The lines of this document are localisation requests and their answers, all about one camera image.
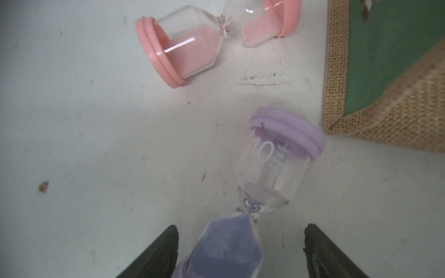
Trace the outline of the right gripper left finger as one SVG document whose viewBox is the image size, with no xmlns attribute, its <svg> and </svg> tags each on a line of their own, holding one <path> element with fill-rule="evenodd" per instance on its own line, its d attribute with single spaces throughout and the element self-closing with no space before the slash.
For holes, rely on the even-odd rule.
<svg viewBox="0 0 445 278">
<path fill-rule="evenodd" d="M 178 243 L 177 227 L 168 226 L 117 278 L 171 278 Z"/>
</svg>

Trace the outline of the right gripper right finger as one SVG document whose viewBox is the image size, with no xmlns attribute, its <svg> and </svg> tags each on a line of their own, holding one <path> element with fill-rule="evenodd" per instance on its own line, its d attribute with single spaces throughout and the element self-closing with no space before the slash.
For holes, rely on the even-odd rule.
<svg viewBox="0 0 445 278">
<path fill-rule="evenodd" d="M 310 278 L 368 278 L 317 225 L 308 224 L 304 235 Z"/>
</svg>

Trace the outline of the purple hourglass pile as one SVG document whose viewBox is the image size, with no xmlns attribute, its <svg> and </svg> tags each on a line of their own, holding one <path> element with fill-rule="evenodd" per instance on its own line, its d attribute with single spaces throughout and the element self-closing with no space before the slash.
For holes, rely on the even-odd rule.
<svg viewBox="0 0 445 278">
<path fill-rule="evenodd" d="M 235 165 L 240 205 L 234 215 L 211 220 L 175 278 L 255 278 L 262 267 L 258 218 L 286 206 L 326 139 L 291 112 L 260 107 L 250 119 L 250 137 Z"/>
</svg>

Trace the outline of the pink hourglass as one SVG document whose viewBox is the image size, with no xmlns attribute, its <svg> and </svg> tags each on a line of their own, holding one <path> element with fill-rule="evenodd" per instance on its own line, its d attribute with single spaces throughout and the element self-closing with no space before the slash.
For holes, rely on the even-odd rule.
<svg viewBox="0 0 445 278">
<path fill-rule="evenodd" d="M 186 5 L 162 17 L 136 20 L 136 34 L 155 71 L 171 88 L 212 67 L 227 40 L 255 47 L 292 34 L 301 1 L 227 1 L 220 16 Z"/>
</svg>

